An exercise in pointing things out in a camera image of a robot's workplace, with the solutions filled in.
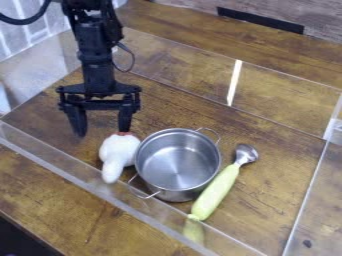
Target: stainless steel pot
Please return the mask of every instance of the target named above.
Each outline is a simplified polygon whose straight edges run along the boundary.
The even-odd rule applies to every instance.
[[[202,130],[218,136],[216,142]],[[219,140],[218,133],[208,128],[174,128],[149,135],[137,148],[135,167],[152,194],[143,197],[135,193],[136,196],[155,196],[170,202],[195,199],[219,171]],[[129,187],[135,177],[128,181]]]

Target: wooden table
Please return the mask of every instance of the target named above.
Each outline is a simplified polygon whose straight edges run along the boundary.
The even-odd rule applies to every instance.
[[[129,1],[120,10],[120,18],[133,29],[195,46],[212,54],[219,53],[324,82],[341,89],[338,56],[342,47],[338,45],[139,0]],[[155,55],[148,55],[148,49],[152,51],[148,45],[145,49],[143,54],[151,60],[148,68],[155,70],[159,63],[153,63],[151,59]],[[183,57],[172,56],[178,62],[171,62],[174,65],[167,66],[175,70],[175,75],[164,82],[176,84],[178,67],[182,65],[179,60],[187,59],[187,54]],[[206,60],[216,62],[216,55],[212,57],[208,53],[206,56]],[[210,72],[204,67],[199,76],[203,81]],[[324,145],[319,135],[302,131],[306,129],[306,120],[302,119],[300,122],[299,119],[299,127],[292,129],[246,111],[228,108],[216,100],[203,98],[200,93],[210,93],[210,90],[203,92],[203,84],[191,86],[186,92],[184,88],[166,86],[136,74],[117,74],[117,80],[141,85],[144,90],[143,110],[135,115],[132,123],[132,130],[140,138],[170,127],[214,128],[222,134],[223,166],[232,161],[238,143],[255,145],[260,161],[246,166],[230,196],[207,223],[219,226],[226,233],[264,254],[279,255]],[[89,131],[87,137],[79,139],[71,133],[65,116],[55,105],[57,96],[53,88],[79,82],[81,74],[77,70],[3,120],[67,154],[100,167],[97,149],[103,139],[116,129],[112,112],[89,113]],[[326,106],[322,102],[320,105],[327,112],[331,110],[330,105]],[[61,253],[198,254],[4,147],[1,154],[1,213]],[[132,174],[133,169],[129,168],[123,180]],[[188,212],[191,203],[172,206]]]

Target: white toy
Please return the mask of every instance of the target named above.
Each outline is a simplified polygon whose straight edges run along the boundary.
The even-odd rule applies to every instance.
[[[123,168],[133,165],[140,140],[131,133],[111,135],[101,144],[99,157],[103,161],[101,178],[105,183],[119,179]]]

